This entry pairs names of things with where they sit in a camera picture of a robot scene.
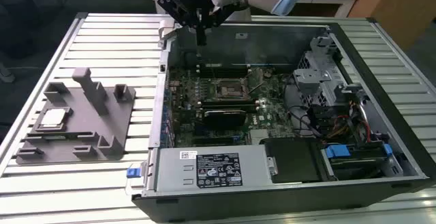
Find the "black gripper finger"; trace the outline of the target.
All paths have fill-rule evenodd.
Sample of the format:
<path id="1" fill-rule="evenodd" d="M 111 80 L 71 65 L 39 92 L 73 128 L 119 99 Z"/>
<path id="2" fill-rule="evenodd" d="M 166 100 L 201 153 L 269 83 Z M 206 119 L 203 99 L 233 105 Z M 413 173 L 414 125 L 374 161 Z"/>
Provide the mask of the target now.
<path id="1" fill-rule="evenodd" d="M 218 27 L 230 14 L 235 11 L 242 11 L 243 5 L 241 3 L 234 3 L 230 5 L 225 5 L 218 7 L 217 10 L 211 10 L 205 15 L 201 16 L 201 46 L 206 45 L 206 29 L 213 27 Z"/>
<path id="2" fill-rule="evenodd" d="M 193 0 L 157 0 L 158 6 L 170 15 L 174 21 L 191 29 L 195 34 L 195 45 L 201 46 L 201 24 L 197 16 L 197 6 Z"/>

